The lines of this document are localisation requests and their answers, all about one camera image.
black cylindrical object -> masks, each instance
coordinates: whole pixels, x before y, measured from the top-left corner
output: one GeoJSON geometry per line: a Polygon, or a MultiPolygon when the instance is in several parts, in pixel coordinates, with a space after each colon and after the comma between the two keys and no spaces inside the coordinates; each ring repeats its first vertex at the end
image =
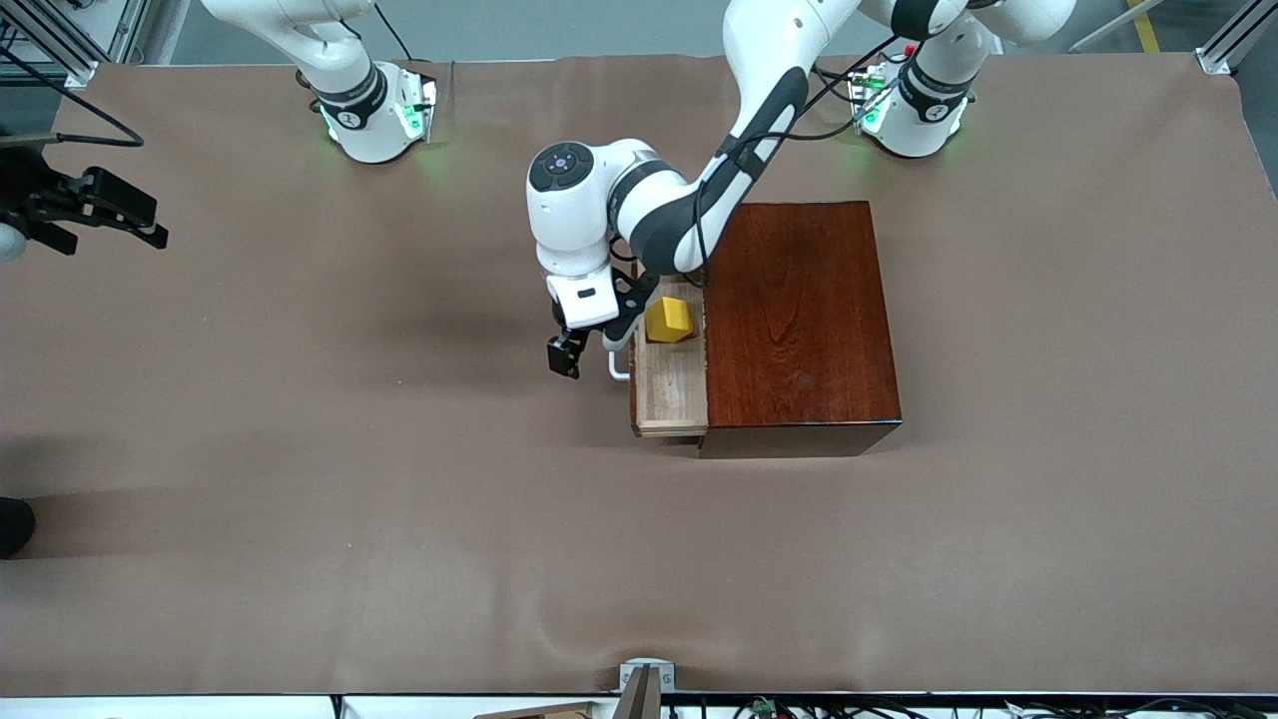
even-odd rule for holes
{"type": "Polygon", "coordinates": [[[0,559],[9,559],[36,531],[36,513],[20,499],[0,497],[0,559]]]}

brown table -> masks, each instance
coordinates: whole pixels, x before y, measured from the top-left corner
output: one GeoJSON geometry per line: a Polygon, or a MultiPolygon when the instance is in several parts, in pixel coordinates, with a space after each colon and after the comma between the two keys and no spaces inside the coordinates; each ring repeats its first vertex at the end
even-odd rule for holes
{"type": "Polygon", "coordinates": [[[1278,204],[1229,78],[994,57],[942,156],[787,144],[753,199],[873,204],[905,425],[707,462],[631,437],[598,346],[546,370],[523,172],[624,134],[698,170],[722,60],[460,66],[387,166],[291,75],[107,66],[147,146],[49,152],[173,240],[0,273],[0,494],[41,517],[0,692],[1278,682],[1278,204]]]}

white robot link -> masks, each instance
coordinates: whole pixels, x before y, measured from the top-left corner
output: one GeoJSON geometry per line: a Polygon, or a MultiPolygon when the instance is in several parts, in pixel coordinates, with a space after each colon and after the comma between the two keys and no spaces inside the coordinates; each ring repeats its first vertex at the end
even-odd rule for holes
{"type": "Polygon", "coordinates": [[[373,0],[202,0],[226,24],[284,52],[320,100],[328,134],[360,162],[385,162],[423,139],[435,82],[391,63],[374,63],[346,20],[373,0]]]}
{"type": "Polygon", "coordinates": [[[889,152],[935,152],[958,126],[994,32],[1034,43],[1059,29],[1075,0],[732,0],[723,50],[741,106],[705,169],[684,179],[639,139],[602,147],[561,142],[528,170],[528,217],[562,332],[548,344],[551,370],[576,378],[590,331],[620,350],[653,298],[658,275],[691,272],[767,169],[808,98],[808,73],[860,6],[895,34],[923,41],[898,64],[891,95],[863,132],[889,152]],[[629,277],[610,261],[620,235],[645,272],[629,277]]]}

wooden piece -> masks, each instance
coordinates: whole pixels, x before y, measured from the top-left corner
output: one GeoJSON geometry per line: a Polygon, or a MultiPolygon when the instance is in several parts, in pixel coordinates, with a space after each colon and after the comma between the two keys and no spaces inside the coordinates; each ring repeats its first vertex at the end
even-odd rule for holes
{"type": "Polygon", "coordinates": [[[704,295],[703,456],[860,455],[900,425],[869,203],[743,204],[704,295]]]}
{"type": "Polygon", "coordinates": [[[634,335],[630,369],[631,427],[642,438],[705,434],[705,319],[702,290],[682,277],[662,277],[658,292],[693,308],[693,336],[675,344],[634,335]]]}

yellow cube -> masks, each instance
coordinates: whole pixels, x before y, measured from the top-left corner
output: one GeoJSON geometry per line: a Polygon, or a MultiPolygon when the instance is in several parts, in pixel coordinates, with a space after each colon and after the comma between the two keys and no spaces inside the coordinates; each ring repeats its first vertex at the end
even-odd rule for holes
{"type": "Polygon", "coordinates": [[[648,341],[681,341],[693,335],[693,307],[675,296],[662,296],[644,312],[648,341]]]}

